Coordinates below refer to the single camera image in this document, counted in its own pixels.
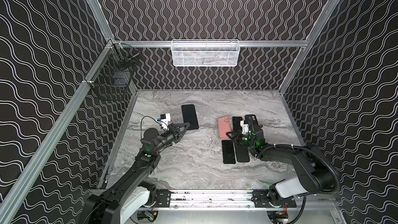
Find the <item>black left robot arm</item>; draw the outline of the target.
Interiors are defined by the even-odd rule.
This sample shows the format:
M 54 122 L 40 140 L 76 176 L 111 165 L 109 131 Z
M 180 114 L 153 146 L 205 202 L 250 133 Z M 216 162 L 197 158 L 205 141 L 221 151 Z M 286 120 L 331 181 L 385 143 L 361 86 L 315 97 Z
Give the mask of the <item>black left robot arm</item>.
M 161 159 L 160 152 L 171 146 L 172 143 L 178 143 L 189 126 L 188 122 L 171 123 L 168 125 L 167 131 L 162 134 L 155 128 L 147 129 L 141 139 L 143 147 L 135 157 L 132 167 L 104 193 L 99 196 L 90 195 L 86 199 L 79 223 L 121 223 L 120 220 L 117 220 L 117 214 L 121 213 L 122 204 L 157 167 Z

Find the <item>pink phone case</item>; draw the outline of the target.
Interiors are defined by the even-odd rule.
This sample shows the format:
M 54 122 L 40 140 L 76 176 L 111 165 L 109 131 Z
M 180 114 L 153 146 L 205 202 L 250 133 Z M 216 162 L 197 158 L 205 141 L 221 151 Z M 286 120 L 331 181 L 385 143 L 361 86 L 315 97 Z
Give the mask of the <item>pink phone case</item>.
M 228 116 L 218 119 L 218 130 L 221 139 L 228 138 L 227 133 L 231 132 L 230 118 Z

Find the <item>black phone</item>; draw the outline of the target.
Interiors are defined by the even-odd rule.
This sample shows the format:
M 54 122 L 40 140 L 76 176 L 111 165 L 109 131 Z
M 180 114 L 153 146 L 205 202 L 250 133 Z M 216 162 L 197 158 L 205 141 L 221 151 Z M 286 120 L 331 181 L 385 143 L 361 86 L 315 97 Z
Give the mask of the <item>black phone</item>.
M 241 131 L 241 125 L 240 122 L 243 120 L 242 117 L 232 117 L 232 122 L 233 122 L 233 131 Z

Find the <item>black phone case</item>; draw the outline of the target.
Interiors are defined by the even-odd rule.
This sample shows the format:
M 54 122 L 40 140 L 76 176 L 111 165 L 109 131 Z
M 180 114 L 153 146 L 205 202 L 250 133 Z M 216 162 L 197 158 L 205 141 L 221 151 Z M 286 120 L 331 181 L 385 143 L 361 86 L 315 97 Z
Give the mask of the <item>black phone case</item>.
M 256 115 L 254 115 L 254 114 L 245 115 L 245 120 L 249 124 L 258 125 L 258 119 L 257 119 Z

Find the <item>black smartphone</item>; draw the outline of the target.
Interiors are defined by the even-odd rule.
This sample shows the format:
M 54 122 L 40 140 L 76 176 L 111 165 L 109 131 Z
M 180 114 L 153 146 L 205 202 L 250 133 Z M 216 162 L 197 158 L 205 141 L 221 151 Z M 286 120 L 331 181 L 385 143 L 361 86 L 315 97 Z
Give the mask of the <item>black smartphone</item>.
M 184 123 L 190 123 L 188 130 L 199 129 L 199 122 L 195 106 L 193 104 L 182 105 L 181 111 Z
M 236 164 L 234 144 L 230 140 L 222 140 L 222 155 L 224 164 Z

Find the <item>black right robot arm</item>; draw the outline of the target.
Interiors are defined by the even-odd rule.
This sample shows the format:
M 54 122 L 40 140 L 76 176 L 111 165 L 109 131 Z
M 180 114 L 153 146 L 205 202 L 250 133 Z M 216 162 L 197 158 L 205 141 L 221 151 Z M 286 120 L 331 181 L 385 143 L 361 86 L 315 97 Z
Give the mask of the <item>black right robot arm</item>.
M 341 188 L 340 175 L 332 163 L 314 145 L 270 144 L 265 141 L 262 126 L 243 121 L 237 131 L 226 136 L 244 147 L 256 159 L 292 165 L 295 176 L 269 187 L 268 198 L 281 201 L 291 196 L 332 195 Z

